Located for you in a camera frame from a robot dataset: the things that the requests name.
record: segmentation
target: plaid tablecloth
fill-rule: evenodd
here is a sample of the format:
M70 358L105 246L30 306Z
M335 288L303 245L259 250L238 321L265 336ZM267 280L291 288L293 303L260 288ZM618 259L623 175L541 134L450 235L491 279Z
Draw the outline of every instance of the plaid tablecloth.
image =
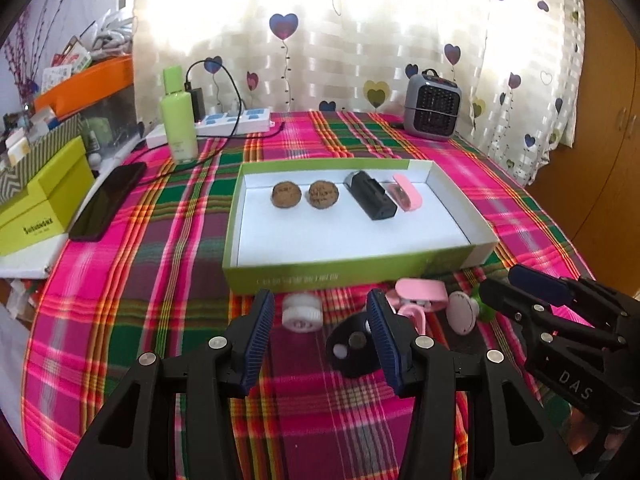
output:
M80 436L137 356L187 352L247 311L251 298L229 293L221 267L242 162L324 156L432 159L500 237L484 266L442 277L449 291L468 292L484 276L503 276L516 262L556 276L588 272L553 221L479 152L460 140L407 137L390 127L394 119L351 113L276 115L276 127L285 121L277 136L227 141L222 154L201 167L137 188L99 243L66 245L34 322L23 384L26 445L49 478L60 477ZM221 142L203 141L201 156ZM148 164L148 176L173 167L166 147L140 160ZM412 401L396 399L382 372L345 380L324 357L332 327L362 309L370 288L319 292L325 327L315 334L284 330L276 312L258 385L231 406L245 478L397 477ZM430 335L451 348L499 348L516 366L524 362L521 343L502 316L479 324L464 338L453 334L442 317L429 315L428 322ZM547 395L529 375L525 378L552 419L566 416L564 401ZM179 397L178 456L184 447L183 408ZM453 478L463 477L466 463L466 416L466 397L460 393ZM181 460L178 471L180 478L187 475Z

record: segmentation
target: orange storage bin lid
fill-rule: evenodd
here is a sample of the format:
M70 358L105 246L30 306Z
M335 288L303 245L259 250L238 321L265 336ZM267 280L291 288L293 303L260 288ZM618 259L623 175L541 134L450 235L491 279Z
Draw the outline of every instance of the orange storage bin lid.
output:
M82 70L36 97L36 111L50 106L59 119L75 114L133 85L131 55L114 57Z

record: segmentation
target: heart-patterned curtain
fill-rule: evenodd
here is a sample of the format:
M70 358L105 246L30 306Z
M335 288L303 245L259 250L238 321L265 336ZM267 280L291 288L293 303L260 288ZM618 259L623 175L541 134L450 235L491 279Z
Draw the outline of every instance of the heart-patterned curtain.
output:
M572 138L581 0L135 0L134 13L145 122L158 119L164 67L213 57L247 106L276 111L401 115L408 78L433 68L462 88L458 133L521 184L567 124ZM207 108L236 108L219 68L194 69L193 85Z

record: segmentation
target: smartphone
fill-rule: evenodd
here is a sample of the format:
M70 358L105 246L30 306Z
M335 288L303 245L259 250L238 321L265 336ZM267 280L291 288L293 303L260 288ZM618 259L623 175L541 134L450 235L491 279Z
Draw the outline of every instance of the smartphone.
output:
M78 242L100 241L145 171L144 162L119 166L113 170L80 213L69 231L69 239Z

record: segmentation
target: black round object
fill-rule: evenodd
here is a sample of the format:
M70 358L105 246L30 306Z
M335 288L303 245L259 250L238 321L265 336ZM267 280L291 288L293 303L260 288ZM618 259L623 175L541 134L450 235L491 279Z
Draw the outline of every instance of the black round object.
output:
M357 379L380 369L376 346L365 327L366 322L366 312L353 314L326 340L324 349L331 368L348 379Z

